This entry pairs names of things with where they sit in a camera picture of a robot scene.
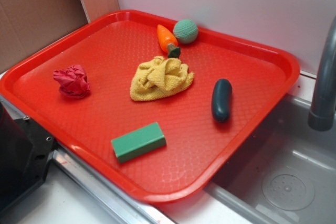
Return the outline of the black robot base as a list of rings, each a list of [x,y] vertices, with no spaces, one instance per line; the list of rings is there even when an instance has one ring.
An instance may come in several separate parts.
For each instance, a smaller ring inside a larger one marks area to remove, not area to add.
[[[1,215],[41,186],[56,141],[33,119],[13,119],[1,105]]]

